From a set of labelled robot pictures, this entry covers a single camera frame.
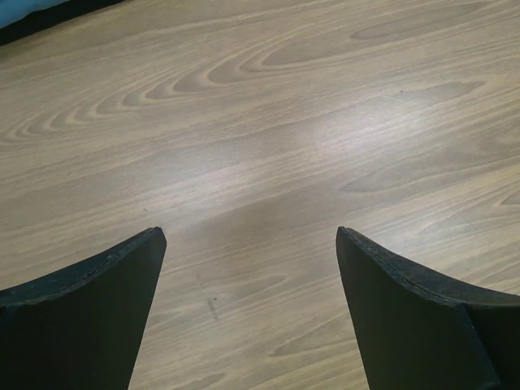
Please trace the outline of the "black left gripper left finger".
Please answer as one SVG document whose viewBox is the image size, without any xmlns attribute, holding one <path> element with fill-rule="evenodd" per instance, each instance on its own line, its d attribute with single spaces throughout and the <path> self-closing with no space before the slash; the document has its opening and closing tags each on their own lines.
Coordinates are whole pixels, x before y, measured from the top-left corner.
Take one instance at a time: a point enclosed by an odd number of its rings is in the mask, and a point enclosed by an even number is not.
<svg viewBox="0 0 520 390">
<path fill-rule="evenodd" d="M 1 291 L 3 389 L 126 389 L 167 241 L 152 227 Z"/>
</svg>

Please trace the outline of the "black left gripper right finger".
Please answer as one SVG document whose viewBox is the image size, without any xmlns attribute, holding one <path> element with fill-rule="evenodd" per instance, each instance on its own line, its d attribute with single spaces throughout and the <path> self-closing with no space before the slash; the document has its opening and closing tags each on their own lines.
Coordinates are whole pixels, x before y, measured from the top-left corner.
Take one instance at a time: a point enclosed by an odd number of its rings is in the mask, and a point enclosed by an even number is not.
<svg viewBox="0 0 520 390">
<path fill-rule="evenodd" d="M 336 233 L 372 389 L 516 389 L 519 298 L 454 279 L 351 228 Z"/>
</svg>

